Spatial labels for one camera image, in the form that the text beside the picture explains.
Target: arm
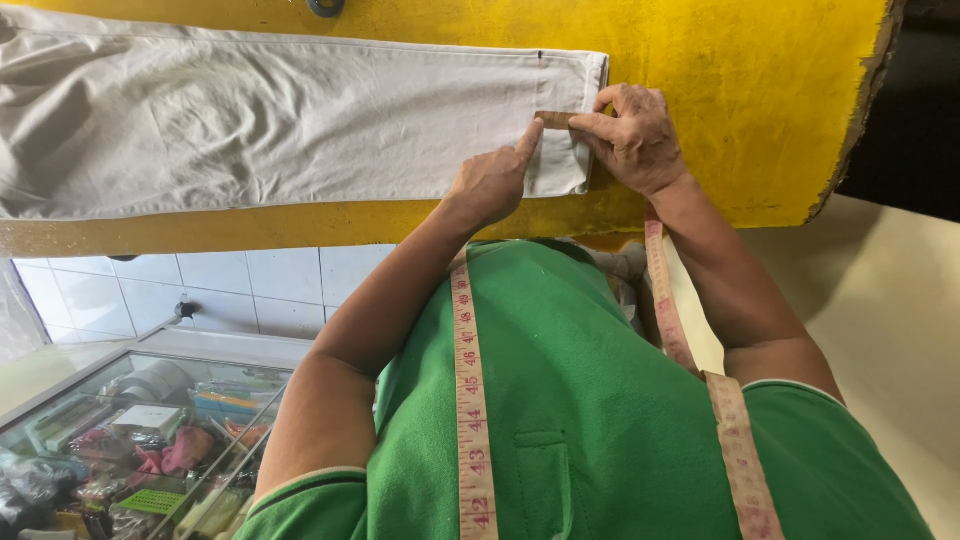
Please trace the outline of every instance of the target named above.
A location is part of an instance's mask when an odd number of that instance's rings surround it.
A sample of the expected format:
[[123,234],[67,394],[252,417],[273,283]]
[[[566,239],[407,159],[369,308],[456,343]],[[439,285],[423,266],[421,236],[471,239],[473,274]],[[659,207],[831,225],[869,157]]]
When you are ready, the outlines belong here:
[[259,500],[300,475],[366,467],[376,445],[374,382],[470,238],[511,213],[543,130],[464,162],[450,192],[357,288],[317,336],[280,404],[256,485]]
[[[613,103],[617,117],[602,113]],[[605,88],[593,114],[570,120],[621,182],[643,194],[670,231],[704,313],[741,384],[788,379],[842,400],[827,359],[766,270],[689,173],[659,90]]]

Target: green polo shirt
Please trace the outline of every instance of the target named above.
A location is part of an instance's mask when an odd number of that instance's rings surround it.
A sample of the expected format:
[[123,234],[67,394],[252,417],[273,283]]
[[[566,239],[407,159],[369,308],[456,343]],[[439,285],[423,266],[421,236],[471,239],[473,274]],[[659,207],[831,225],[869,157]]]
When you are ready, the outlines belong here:
[[[472,247],[469,272],[501,538],[740,538],[706,386],[634,333],[596,267],[512,241]],[[444,282],[381,378],[366,472],[277,489],[235,538],[459,538],[452,335]],[[782,380],[744,396],[787,538],[932,538],[836,400]]]

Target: green plastic item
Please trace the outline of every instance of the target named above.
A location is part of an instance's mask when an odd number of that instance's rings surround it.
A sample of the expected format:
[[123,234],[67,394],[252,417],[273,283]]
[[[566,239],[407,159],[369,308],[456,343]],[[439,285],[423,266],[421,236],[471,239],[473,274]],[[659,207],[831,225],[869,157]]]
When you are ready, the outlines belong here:
[[174,511],[174,508],[183,500],[183,497],[184,496],[179,493],[141,489],[130,497],[127,497],[119,506],[130,510],[140,510],[153,514],[163,514],[165,516]]

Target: glass display case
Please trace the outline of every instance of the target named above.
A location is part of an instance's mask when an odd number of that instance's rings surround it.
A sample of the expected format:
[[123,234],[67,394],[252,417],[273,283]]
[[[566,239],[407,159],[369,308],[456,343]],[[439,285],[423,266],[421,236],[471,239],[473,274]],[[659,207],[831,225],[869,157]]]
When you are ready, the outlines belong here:
[[229,540],[243,524],[311,343],[179,321],[117,343],[0,419],[0,539]]

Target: sleeve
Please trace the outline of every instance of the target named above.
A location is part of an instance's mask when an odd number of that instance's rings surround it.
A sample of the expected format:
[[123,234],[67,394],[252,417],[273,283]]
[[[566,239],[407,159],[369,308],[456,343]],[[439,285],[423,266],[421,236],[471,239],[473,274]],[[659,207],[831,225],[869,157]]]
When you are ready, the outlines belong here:
[[234,540],[366,538],[367,473],[324,469],[293,479],[257,501]]
[[874,439],[839,401],[790,380],[760,380],[743,390],[784,531],[809,527],[787,522],[812,519],[834,538],[932,540]]

